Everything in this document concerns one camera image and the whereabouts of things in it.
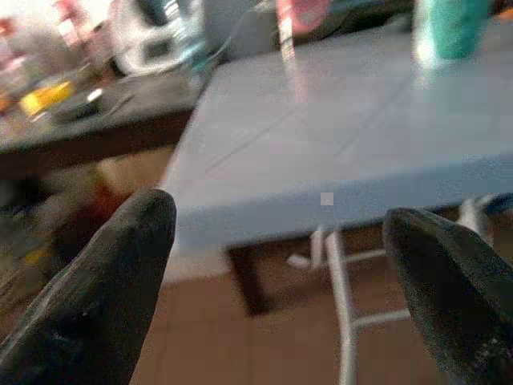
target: brown floor tile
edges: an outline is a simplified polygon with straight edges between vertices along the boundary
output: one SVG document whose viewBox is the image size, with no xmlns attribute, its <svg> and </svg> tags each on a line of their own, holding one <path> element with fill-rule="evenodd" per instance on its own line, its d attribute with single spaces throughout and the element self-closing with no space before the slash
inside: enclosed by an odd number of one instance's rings
<svg viewBox="0 0 513 385">
<path fill-rule="evenodd" d="M 282 310 L 252 319 L 252 385 L 333 385 L 337 333 L 331 309 Z"/>
<path fill-rule="evenodd" d="M 242 319 L 244 302 L 231 274 L 176 284 L 171 325 Z"/>
<path fill-rule="evenodd" d="M 178 299 L 178 287 L 175 285 L 162 285 L 160 287 L 159 298 L 155 306 L 155 313 L 151 321 L 151 328 L 155 330 L 167 331 L 169 322 L 176 311 Z"/>
<path fill-rule="evenodd" d="M 388 322 L 358 337 L 358 385 L 435 385 L 434 360 L 412 321 Z"/>
<path fill-rule="evenodd" d="M 171 328 L 159 385 L 249 384 L 248 321 Z"/>
<path fill-rule="evenodd" d="M 494 249 L 501 256 L 513 261 L 513 216 L 497 215 L 491 221 L 494 234 Z"/>
<path fill-rule="evenodd" d="M 397 273 L 385 257 L 349 265 L 349 280 L 360 316 L 406 308 Z"/>
<path fill-rule="evenodd" d="M 166 334 L 162 330 L 150 329 L 143 344 L 130 385 L 152 385 L 157 383 L 160 363 L 166 347 Z"/>
</svg>

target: red object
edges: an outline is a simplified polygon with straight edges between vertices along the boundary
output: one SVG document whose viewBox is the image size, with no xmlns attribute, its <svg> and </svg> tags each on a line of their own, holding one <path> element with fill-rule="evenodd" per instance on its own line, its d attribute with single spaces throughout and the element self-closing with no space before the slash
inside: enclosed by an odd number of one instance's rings
<svg viewBox="0 0 513 385">
<path fill-rule="evenodd" d="M 292 19 L 293 34 L 307 34 L 321 25 L 330 0 L 277 0 L 278 17 Z"/>
<path fill-rule="evenodd" d="M 0 18 L 0 36 L 11 36 L 15 31 L 12 18 Z"/>
</svg>

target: table leg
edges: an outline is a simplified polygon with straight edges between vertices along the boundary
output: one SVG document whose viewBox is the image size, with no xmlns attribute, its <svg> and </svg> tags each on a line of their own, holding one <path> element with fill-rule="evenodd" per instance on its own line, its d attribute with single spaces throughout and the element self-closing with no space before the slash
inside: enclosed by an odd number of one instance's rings
<svg viewBox="0 0 513 385">
<path fill-rule="evenodd" d="M 246 310 L 251 316 L 269 311 L 269 304 L 258 278 L 251 247 L 230 249 L 228 255 L 232 262 L 235 278 L 246 303 Z"/>
</svg>

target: bottle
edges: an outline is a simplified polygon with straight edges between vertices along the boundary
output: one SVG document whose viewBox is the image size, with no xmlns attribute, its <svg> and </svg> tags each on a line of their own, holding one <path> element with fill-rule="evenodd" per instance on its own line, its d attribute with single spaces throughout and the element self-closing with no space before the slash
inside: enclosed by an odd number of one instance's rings
<svg viewBox="0 0 513 385">
<path fill-rule="evenodd" d="M 472 55 L 478 46 L 487 7 L 483 0 L 418 0 L 414 55 L 421 66 L 443 67 Z"/>
</svg>

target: tiled floor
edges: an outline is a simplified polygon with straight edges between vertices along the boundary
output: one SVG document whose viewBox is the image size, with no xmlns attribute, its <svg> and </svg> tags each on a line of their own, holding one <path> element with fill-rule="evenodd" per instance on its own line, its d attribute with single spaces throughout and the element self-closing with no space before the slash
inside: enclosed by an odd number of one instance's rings
<svg viewBox="0 0 513 385">
<path fill-rule="evenodd" d="M 504 255 L 513 250 L 513 224 L 499 223 L 495 240 Z M 245 316 L 231 274 L 163 287 L 132 385 L 337 383 L 340 356 L 329 272 L 295 269 L 284 259 L 291 247 L 307 248 L 305 242 L 262 248 L 265 289 L 279 298 L 279 310 L 265 316 Z M 378 229 L 360 230 L 349 235 L 346 248 L 357 251 L 379 242 Z M 383 257 L 353 265 L 350 279 L 359 314 L 405 306 Z M 411 321 L 376 326 L 358 337 L 359 385 L 439 383 Z"/>
</svg>

